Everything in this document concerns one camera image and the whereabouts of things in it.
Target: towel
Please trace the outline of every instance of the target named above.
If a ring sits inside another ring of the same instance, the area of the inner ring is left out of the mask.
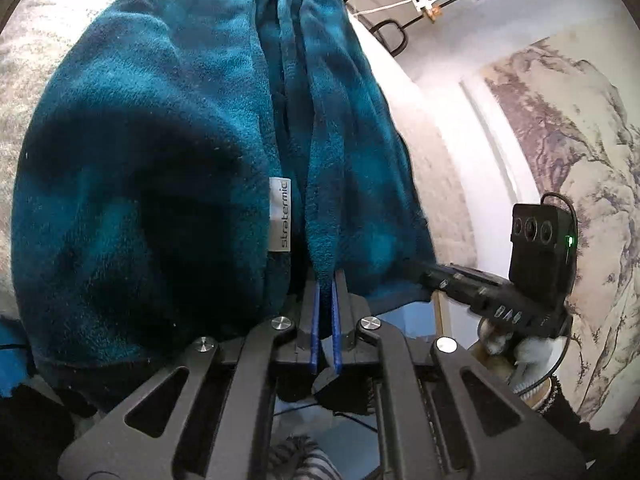
[[[268,250],[270,177],[291,180],[288,253]],[[38,368],[162,362],[279,313],[308,266],[368,296],[406,258],[433,260],[431,238],[342,0],[117,0],[20,152],[12,273]]]

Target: metal screw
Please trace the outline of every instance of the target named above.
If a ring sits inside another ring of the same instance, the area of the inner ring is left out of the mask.
[[[380,320],[375,316],[367,316],[363,317],[360,320],[360,326],[363,327],[364,330],[377,330],[380,328]]]
[[[456,351],[456,348],[458,348],[458,343],[450,337],[441,337],[436,341],[436,346],[441,352],[451,354]]]
[[[286,330],[292,325],[291,320],[285,316],[274,317],[271,320],[271,326],[276,330]]]
[[[199,337],[194,341],[193,345],[198,352],[208,352],[216,345],[216,340],[212,337]]]

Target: white wall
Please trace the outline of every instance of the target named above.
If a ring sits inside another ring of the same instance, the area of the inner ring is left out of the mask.
[[[398,0],[351,3],[362,10],[394,1]],[[511,207],[515,202],[535,201],[538,194],[519,146],[513,138],[509,143],[505,132],[509,127],[501,110],[483,111],[489,114],[489,124],[479,120],[469,95],[477,108],[490,107],[491,99],[483,99],[474,74],[537,40],[585,20],[606,20],[624,9],[620,0],[461,0],[443,9],[435,24],[421,20],[407,28],[409,45],[396,59],[425,94],[460,173],[479,269],[508,275]],[[415,16],[415,9],[407,4],[368,18],[375,23],[393,17],[405,23]],[[506,165],[498,163],[501,158]],[[457,307],[450,309],[450,317],[453,335],[468,346],[476,339],[477,319]]]

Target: camera lens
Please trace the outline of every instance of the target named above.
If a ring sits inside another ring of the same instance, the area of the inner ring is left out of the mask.
[[[522,219],[514,218],[513,219],[513,234],[519,235],[522,232]]]
[[[554,233],[549,220],[545,221],[540,228],[540,240],[547,245],[551,241],[551,235]]]
[[[538,223],[535,218],[527,218],[527,221],[524,222],[524,237],[529,241],[533,241],[536,237],[536,232],[538,231]]]

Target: white label tag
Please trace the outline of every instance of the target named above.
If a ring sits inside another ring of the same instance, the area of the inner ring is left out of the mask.
[[[291,179],[269,177],[269,250],[291,250]]]

